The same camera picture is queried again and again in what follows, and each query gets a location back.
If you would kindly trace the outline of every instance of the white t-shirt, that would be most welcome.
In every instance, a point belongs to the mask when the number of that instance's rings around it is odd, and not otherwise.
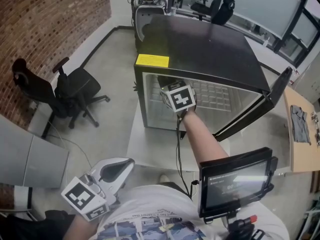
[[[196,205],[183,193],[163,185],[148,185],[123,194],[121,205],[105,215],[90,240],[222,240],[228,231],[221,223],[206,225]],[[260,202],[241,209],[237,219],[257,215],[255,229],[263,240],[289,240],[283,222]]]

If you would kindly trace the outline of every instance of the gray cabinet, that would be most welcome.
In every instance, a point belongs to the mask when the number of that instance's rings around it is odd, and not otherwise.
[[[0,115],[0,183],[59,188],[68,154]]]

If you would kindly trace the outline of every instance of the yellow label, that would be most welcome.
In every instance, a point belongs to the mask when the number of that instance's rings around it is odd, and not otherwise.
[[[169,57],[150,54],[139,54],[135,64],[167,68],[169,66]]]

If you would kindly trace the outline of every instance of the person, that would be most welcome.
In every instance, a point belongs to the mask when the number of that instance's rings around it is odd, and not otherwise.
[[[228,156],[194,110],[190,109],[182,122],[198,164]],[[63,239],[220,240],[229,234],[222,223],[206,225],[193,201],[173,182],[133,188],[121,195],[119,201],[121,205],[99,223],[87,222],[77,215]],[[237,219],[252,215],[257,215],[255,229],[265,232],[263,240],[290,239],[283,222],[259,201],[243,207]]]

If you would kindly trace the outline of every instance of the cloth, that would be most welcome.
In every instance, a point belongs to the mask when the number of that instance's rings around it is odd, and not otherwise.
[[[309,143],[309,129],[306,122],[307,113],[302,110],[301,107],[291,105],[291,120],[292,120],[292,133],[295,142]]]
[[[162,183],[158,183],[158,185],[162,185],[162,186],[167,186],[169,188],[172,188],[174,190],[178,190],[179,192],[187,195],[187,193],[181,188],[179,187],[176,183],[169,181],[169,182],[162,182]]]
[[[131,189],[119,197],[121,205],[105,215],[90,240],[222,240],[229,234],[221,219],[206,225],[197,206],[184,193],[163,185]],[[289,240],[283,222],[260,202],[241,209],[238,219],[257,215],[255,229],[263,240]]]

